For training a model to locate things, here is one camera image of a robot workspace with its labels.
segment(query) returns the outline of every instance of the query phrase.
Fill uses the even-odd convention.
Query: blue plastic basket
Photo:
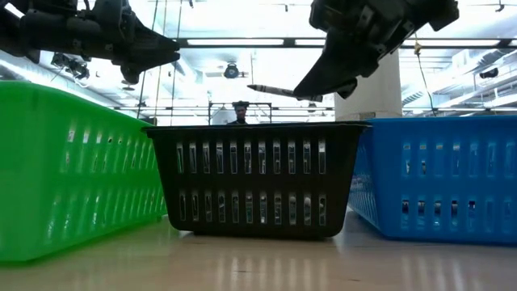
[[[517,116],[371,122],[349,206],[383,235],[517,243]]]

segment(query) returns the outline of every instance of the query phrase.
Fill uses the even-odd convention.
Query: person
[[[239,101],[239,102],[234,102],[232,105],[233,105],[233,108],[235,109],[235,115],[237,115],[237,120],[232,121],[228,124],[247,124],[246,123],[246,111],[247,111],[250,103],[244,102],[244,101]]]

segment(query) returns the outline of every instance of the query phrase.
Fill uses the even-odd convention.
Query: plastic basket
[[[170,223],[204,234],[336,235],[365,124],[148,128]]]
[[[517,116],[371,122],[349,205],[382,234],[517,243]]]
[[[0,82],[0,261],[24,261],[166,213],[148,124],[77,96]]]

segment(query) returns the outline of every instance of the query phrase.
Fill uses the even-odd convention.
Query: table surface
[[[394,242],[349,212],[320,242],[214,238],[163,221],[23,268],[0,267],[0,290],[503,291],[517,248]]]

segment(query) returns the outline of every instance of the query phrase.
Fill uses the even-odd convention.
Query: ceiling
[[[188,0],[129,2],[144,25],[153,27],[156,32],[164,33],[171,38],[325,36],[323,32],[311,28],[308,24],[312,2],[310,0],[193,0],[193,7],[190,7]],[[417,37],[449,39],[446,41],[448,45],[454,45],[456,38],[517,37],[517,0],[502,1],[506,8],[501,12],[495,12],[497,6],[476,6],[497,4],[497,0],[459,2],[461,17],[458,21],[440,32],[433,32],[426,26],[418,32]],[[5,76],[6,72],[25,78],[28,75],[37,75],[39,77],[34,78],[43,80],[42,83],[77,90],[106,106],[124,109],[123,111],[129,115],[134,115],[134,107],[142,100],[149,109],[144,111],[146,116],[154,115],[151,107],[167,108],[157,110],[160,115],[158,121],[161,124],[206,124],[209,100],[231,103],[240,99],[273,103],[273,106],[278,108],[274,111],[276,121],[307,121],[307,118],[292,117],[286,112],[287,108],[307,107],[308,102],[257,93],[248,89],[246,85],[255,83],[292,89],[319,57],[320,48],[185,48],[180,53],[182,59],[176,66],[177,70],[172,64],[164,65],[161,69],[155,68],[148,71],[145,76],[142,75],[137,86],[124,85],[119,68],[104,60],[93,60],[88,64],[88,80],[75,81],[66,72],[50,65],[53,56],[50,52],[43,53],[40,67],[28,65],[27,61],[15,60],[3,53],[0,56],[0,60],[3,61],[0,62],[0,75]],[[517,60],[513,51],[424,49],[421,56],[422,71],[429,91],[434,96],[434,105],[462,109],[480,107],[501,96],[513,95],[511,78],[514,77],[515,61]],[[241,72],[246,72],[244,78],[226,79],[221,76],[230,62],[237,64]],[[500,69],[499,77],[486,80],[478,77],[478,70],[487,70],[494,66]],[[429,114],[430,103],[426,97],[420,65],[412,49],[400,51],[400,67],[402,99],[406,106],[406,114]],[[501,88],[502,93],[494,93],[494,88]],[[472,96],[457,103],[458,97],[465,98],[468,94]],[[501,106],[508,107],[512,104],[509,102]],[[170,118],[168,108],[171,106],[177,108],[173,112],[173,116],[177,118]],[[318,106],[331,108],[334,101],[328,96],[323,104]],[[326,112],[309,119],[334,118],[332,112]]]

